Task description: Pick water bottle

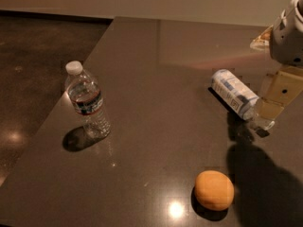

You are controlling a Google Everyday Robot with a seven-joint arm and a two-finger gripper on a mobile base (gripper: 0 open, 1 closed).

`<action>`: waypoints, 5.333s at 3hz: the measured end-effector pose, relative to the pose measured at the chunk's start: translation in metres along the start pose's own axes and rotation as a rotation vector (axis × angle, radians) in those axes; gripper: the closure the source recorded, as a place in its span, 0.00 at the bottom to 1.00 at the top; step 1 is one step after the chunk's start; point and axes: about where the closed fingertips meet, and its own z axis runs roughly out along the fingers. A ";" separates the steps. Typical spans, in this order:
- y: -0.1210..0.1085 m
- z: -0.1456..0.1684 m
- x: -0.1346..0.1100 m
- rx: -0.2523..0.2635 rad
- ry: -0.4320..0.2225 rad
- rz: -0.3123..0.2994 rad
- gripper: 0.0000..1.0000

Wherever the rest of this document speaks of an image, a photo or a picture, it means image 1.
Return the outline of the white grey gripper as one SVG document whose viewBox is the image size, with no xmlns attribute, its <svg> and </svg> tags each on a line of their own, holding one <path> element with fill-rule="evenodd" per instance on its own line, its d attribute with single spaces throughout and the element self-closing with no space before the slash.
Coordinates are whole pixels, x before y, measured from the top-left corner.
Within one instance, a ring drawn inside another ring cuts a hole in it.
<svg viewBox="0 0 303 227">
<path fill-rule="evenodd" d="M 258 90 L 253 123 L 268 131 L 284 109 L 303 92 L 303 0 L 292 0 L 273 24 L 271 57 L 283 65 L 266 74 Z"/>
</svg>

